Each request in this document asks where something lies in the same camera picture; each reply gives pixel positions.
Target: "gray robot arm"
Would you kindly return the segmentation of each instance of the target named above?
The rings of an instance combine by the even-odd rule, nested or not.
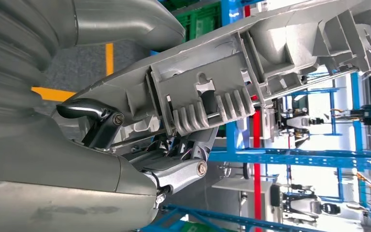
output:
[[[318,81],[371,73],[371,5],[362,2],[371,1],[264,12],[112,74],[60,106],[64,116],[97,120],[74,143],[33,110],[42,99],[30,88],[42,84],[56,52],[120,39],[163,51],[181,42],[183,27],[157,0],[0,0],[0,232],[147,225],[164,194],[204,175],[217,126],[307,88],[300,76],[320,64],[332,75]],[[214,106],[197,89],[211,82]],[[70,109],[78,103],[84,109]],[[178,147],[102,152],[120,126],[151,115],[168,136],[180,135]]]
[[[0,0],[0,231],[115,232],[154,219],[154,182],[125,158],[93,148],[107,143],[64,138],[33,110],[42,99],[30,89],[44,82],[61,48],[130,39],[162,51],[183,36],[157,0]],[[92,118],[116,122],[96,110]],[[90,141],[101,142],[94,135]]]

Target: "blue rack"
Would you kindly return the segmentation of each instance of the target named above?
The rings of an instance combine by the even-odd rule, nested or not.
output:
[[[142,229],[143,232],[175,232],[179,231],[178,224],[174,223],[171,225],[166,225],[170,219],[172,219],[173,216],[179,215],[180,217],[183,217],[186,214],[189,214],[191,216],[194,216],[199,221],[203,222],[204,224],[210,226],[217,232],[225,232],[224,229],[218,227],[217,225],[213,224],[208,220],[208,218],[222,220],[222,221],[229,221],[236,223],[238,225],[245,226],[245,231],[250,231],[253,227],[260,227],[268,230],[273,231],[282,231],[282,232],[321,232],[319,230],[314,229],[308,229],[308,228],[302,228],[297,226],[290,226],[290,225],[284,225],[276,222],[270,222],[270,221],[262,221],[262,220],[256,220],[252,218],[246,218],[246,217],[239,217],[234,215],[228,215],[223,213],[217,213],[212,211],[206,211],[206,210],[199,210],[199,209],[191,209],[183,206],[177,206],[177,205],[167,205],[163,207],[163,210],[170,211],[165,215],[163,218],[158,220],[157,222],[153,223],[152,225],[149,225]]]
[[[246,148],[229,153],[225,147],[214,147],[210,161],[306,165],[371,170],[371,151],[305,151],[300,149]]]

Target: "blue steel frame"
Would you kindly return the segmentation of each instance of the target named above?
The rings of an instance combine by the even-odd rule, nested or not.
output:
[[[352,107],[357,110],[360,108],[360,93],[359,93],[359,75],[355,72],[351,74],[351,85],[352,85]],[[353,127],[355,130],[355,148],[356,151],[363,150],[363,140],[362,140],[362,124],[359,121],[353,122]],[[364,189],[365,182],[359,181],[359,186]],[[359,191],[360,202],[363,207],[368,207],[366,194]]]
[[[163,210],[170,211],[165,215],[163,218],[158,220],[157,222],[145,227],[142,229],[143,232],[176,232],[179,231],[178,224],[174,223],[174,226],[170,226],[168,228],[164,228],[163,226],[168,223],[170,219],[172,219],[173,216],[179,215],[180,217],[183,217],[186,214],[189,214],[195,218],[197,218],[199,221],[203,222],[204,224],[210,226],[212,229],[214,229],[217,232],[226,232],[224,229],[218,227],[217,225],[213,224],[208,220],[208,218],[216,219],[216,220],[222,220],[222,221],[229,221],[233,222],[239,225],[245,226],[245,231],[251,231],[251,228],[253,227],[260,227],[267,230],[273,230],[273,231],[282,231],[282,232],[321,232],[319,230],[314,229],[308,229],[308,228],[302,228],[297,226],[290,226],[290,225],[284,225],[276,222],[270,222],[270,221],[262,221],[252,218],[246,218],[246,217],[239,217],[234,215],[227,215],[212,211],[206,211],[206,210],[199,210],[199,209],[191,209],[183,206],[177,206],[177,205],[167,205],[163,207]]]
[[[246,148],[234,154],[225,147],[214,147],[209,161],[306,165],[371,170],[371,151],[305,151],[300,149]]]

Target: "factory floor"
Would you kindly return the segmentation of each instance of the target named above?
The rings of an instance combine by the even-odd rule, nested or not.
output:
[[[130,41],[114,44],[114,71],[147,57],[150,51]],[[84,46],[60,51],[47,71],[47,80],[42,87],[77,92],[95,81],[106,76],[106,61],[104,46]],[[35,110],[51,115],[56,101],[44,101],[42,106]],[[55,117],[62,131],[68,139],[81,140],[82,135],[76,123]],[[130,147],[120,152],[128,152]],[[220,163],[208,162],[207,175],[187,186],[175,195],[168,196],[164,204],[177,204],[191,208],[211,210],[226,214],[239,214],[238,192],[226,189],[214,189],[211,186],[220,180],[221,172],[217,168]],[[232,223],[215,222],[217,225],[237,230]]]

